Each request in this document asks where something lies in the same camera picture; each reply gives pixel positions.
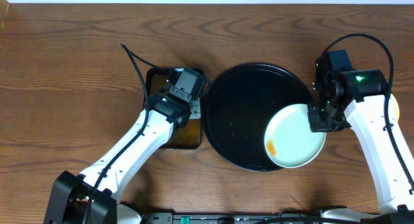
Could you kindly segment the round black tray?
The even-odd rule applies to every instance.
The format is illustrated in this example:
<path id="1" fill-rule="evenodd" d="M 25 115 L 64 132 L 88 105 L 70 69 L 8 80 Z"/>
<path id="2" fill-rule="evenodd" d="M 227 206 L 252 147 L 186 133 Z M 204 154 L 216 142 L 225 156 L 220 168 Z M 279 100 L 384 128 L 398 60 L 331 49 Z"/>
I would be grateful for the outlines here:
<path id="1" fill-rule="evenodd" d="M 313 102 L 306 85 L 269 63 L 244 63 L 216 78 L 202 102 L 208 142 L 229 163 L 245 170 L 280 170 L 267 156 L 264 134 L 270 119 L 292 104 Z"/>

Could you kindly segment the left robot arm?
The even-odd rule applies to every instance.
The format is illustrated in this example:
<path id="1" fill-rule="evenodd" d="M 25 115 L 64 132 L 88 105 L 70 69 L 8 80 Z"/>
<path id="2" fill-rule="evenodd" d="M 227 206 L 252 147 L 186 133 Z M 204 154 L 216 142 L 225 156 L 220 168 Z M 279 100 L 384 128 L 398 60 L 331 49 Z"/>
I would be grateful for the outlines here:
<path id="1" fill-rule="evenodd" d="M 131 129 L 98 161 L 54 182 L 45 223 L 140 223 L 142 216 L 120 198 L 143 164 L 186 125 L 202 92 L 171 87 L 149 96 Z"/>

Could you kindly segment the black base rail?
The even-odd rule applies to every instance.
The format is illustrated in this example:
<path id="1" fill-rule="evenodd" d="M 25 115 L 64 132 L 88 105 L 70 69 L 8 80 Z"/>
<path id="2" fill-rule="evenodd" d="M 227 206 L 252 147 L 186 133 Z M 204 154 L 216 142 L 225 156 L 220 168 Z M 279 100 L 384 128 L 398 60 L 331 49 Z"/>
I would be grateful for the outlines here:
<path id="1" fill-rule="evenodd" d="M 249 224 L 273 218 L 305 218 L 305 214 L 283 213 L 275 216 L 248 214 L 174 214 L 172 212 L 143 213 L 132 205 L 117 206 L 119 223 L 141 224 Z"/>

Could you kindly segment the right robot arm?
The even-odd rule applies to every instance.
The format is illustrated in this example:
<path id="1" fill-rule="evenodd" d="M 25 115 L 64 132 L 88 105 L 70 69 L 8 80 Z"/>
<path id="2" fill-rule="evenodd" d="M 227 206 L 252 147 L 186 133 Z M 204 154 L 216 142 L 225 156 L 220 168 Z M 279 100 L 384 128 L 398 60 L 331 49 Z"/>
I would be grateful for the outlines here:
<path id="1" fill-rule="evenodd" d="M 308 106 L 310 129 L 332 132 L 351 128 L 362 147 L 376 189 L 379 215 L 333 208 L 326 219 L 360 223 L 413 222 L 413 156 L 398 125 L 396 107 L 387 96 L 381 71 L 316 70 L 317 104 Z"/>

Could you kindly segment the yellow plate with sauce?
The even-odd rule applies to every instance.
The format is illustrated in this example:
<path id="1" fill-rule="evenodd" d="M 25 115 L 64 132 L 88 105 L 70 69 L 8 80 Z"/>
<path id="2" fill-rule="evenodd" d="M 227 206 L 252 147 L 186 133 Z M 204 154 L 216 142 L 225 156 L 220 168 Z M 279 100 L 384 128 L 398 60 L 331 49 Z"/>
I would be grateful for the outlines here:
<path id="1" fill-rule="evenodd" d="M 394 108 L 394 113 L 395 113 L 396 120 L 399 121 L 399 118 L 400 118 L 400 108 L 399 108 L 399 104 L 397 102 L 397 99 L 395 98 L 395 96 L 393 94 L 391 94 L 391 96 L 390 96 L 390 101 L 393 104 L 393 108 Z"/>

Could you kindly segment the black rectangular water tray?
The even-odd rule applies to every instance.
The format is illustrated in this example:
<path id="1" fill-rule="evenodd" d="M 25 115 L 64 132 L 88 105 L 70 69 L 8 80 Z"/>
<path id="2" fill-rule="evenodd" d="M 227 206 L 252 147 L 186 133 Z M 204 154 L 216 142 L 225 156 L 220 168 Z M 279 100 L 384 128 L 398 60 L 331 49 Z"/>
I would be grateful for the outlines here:
<path id="1" fill-rule="evenodd" d="M 168 76 L 154 68 L 146 74 L 146 88 L 150 95 L 155 95 L 168 84 Z M 178 129 L 170 140 L 161 146 L 169 150 L 194 150 L 201 144 L 201 99 L 191 102 L 191 115 L 186 126 Z"/>

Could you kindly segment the white plate with sauce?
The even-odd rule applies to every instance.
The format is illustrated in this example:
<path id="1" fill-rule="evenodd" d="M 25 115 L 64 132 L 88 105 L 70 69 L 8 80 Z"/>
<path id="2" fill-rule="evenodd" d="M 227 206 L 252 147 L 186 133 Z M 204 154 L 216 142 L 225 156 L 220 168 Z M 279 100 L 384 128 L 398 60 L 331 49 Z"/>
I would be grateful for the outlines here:
<path id="1" fill-rule="evenodd" d="M 298 168 L 313 161 L 325 144 L 324 132 L 311 131 L 308 107 L 292 104 L 268 122 L 263 143 L 268 158 L 282 168 Z"/>

